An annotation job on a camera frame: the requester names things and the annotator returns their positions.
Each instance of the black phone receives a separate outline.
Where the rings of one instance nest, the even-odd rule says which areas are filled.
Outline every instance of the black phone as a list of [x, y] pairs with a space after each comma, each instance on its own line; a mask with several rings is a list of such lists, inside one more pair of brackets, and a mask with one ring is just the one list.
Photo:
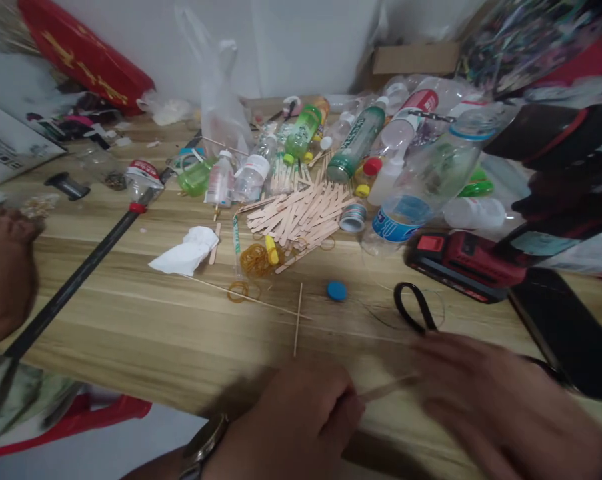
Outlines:
[[547, 362], [575, 390], [602, 400], [602, 326], [561, 276], [530, 268], [509, 300]]

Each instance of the red bottle cap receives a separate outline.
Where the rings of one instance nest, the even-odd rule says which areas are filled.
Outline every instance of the red bottle cap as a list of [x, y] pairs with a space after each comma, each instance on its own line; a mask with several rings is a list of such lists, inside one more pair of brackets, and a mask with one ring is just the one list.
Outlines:
[[378, 157], [372, 157], [365, 162], [363, 172], [370, 177], [375, 177], [379, 174], [381, 168], [383, 168], [383, 161]]

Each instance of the red chair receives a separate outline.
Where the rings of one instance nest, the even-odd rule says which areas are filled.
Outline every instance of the red chair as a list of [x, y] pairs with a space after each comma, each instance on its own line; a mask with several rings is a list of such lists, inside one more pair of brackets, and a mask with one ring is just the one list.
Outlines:
[[77, 395], [63, 418], [48, 432], [34, 439], [0, 447], [0, 457], [38, 447], [62, 438], [95, 430], [126, 420], [141, 419], [149, 413], [152, 404], [126, 395], [121, 395], [116, 402], [100, 410], [90, 410], [89, 394]]

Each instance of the spool of wire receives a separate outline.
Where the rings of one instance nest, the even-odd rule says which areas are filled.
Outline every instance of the spool of wire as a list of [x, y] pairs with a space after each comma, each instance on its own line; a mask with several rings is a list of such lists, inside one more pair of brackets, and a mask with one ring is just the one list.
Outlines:
[[367, 218], [367, 209], [360, 203], [348, 205], [343, 210], [339, 226], [341, 230], [349, 233], [362, 232], [365, 229], [365, 218]]

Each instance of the wristwatch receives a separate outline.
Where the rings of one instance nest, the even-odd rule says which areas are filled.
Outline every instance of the wristwatch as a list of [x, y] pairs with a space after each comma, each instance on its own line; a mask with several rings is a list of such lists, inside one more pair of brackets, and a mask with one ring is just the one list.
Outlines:
[[210, 458], [214, 449], [223, 438], [229, 420], [227, 415], [216, 415], [194, 435], [192, 441], [187, 444], [183, 451], [183, 469], [179, 480], [197, 480], [201, 478], [203, 464]]

